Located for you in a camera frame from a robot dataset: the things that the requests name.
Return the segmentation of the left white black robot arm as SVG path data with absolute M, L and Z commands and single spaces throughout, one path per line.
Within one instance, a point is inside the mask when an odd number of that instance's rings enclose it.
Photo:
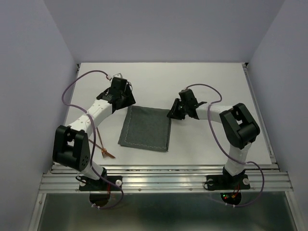
M 96 97 L 88 110 L 82 109 L 84 114 L 80 118 L 56 129 L 53 161 L 83 174 L 95 189 L 103 189 L 110 181 L 106 169 L 93 161 L 95 144 L 91 151 L 89 136 L 96 142 L 96 128 L 116 110 L 135 103 L 129 82 L 124 78 L 112 78 L 111 86 Z

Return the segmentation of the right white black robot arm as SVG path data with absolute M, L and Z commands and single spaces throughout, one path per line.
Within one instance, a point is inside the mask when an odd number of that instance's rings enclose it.
M 198 102 L 191 89 L 182 90 L 176 98 L 167 117 L 184 120 L 189 116 L 197 120 L 217 122 L 223 126 L 225 136 L 230 144 L 227 163 L 220 175 L 207 175 L 205 189 L 231 190 L 233 188 L 249 189 L 248 177 L 245 174 L 245 164 L 248 151 L 260 128 L 247 107 L 243 103 L 234 106 L 221 106 L 218 102 Z

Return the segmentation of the grey cloth napkin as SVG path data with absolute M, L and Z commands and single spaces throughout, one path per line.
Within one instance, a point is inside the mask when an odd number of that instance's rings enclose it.
M 171 132 L 168 109 L 130 106 L 118 144 L 123 147 L 167 152 Z

